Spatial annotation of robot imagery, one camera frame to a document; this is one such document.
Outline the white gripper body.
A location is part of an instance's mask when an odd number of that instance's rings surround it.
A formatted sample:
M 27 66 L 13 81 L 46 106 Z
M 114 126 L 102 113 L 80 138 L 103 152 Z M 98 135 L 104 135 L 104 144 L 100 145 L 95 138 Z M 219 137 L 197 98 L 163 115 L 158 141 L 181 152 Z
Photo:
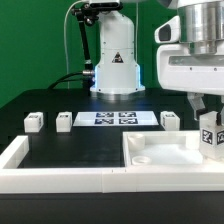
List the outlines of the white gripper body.
M 154 32 L 157 77 L 163 89 L 224 95 L 224 41 L 214 55 L 194 56 L 180 43 L 180 17 L 174 16 Z

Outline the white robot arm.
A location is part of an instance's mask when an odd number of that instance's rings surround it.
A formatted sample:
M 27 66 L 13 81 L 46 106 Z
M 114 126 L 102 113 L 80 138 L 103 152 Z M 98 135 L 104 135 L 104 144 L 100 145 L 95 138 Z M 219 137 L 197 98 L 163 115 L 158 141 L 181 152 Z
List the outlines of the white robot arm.
M 154 32 L 162 88 L 183 91 L 199 119 L 205 94 L 224 98 L 224 0 L 157 0 L 177 15 Z M 112 98 L 141 91 L 134 59 L 134 25 L 119 10 L 122 0 L 89 0 L 99 14 L 101 58 L 91 91 Z

